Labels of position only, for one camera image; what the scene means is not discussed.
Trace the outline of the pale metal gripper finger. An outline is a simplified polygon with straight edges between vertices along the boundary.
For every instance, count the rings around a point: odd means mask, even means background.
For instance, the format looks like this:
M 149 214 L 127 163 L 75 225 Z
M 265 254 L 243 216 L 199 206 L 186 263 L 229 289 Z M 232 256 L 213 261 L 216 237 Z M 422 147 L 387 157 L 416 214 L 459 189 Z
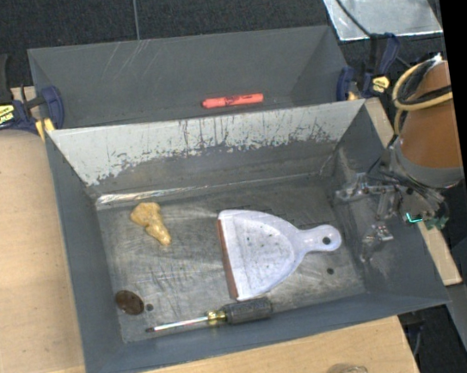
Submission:
M 370 258 L 377 252 L 386 242 L 391 242 L 394 239 L 386 222 L 374 223 L 362 236 L 360 243 L 359 259 L 362 263 L 367 263 Z
M 335 200 L 348 202 L 371 197 L 372 186 L 368 182 L 367 173 L 357 173 L 341 189 L 335 191 Z

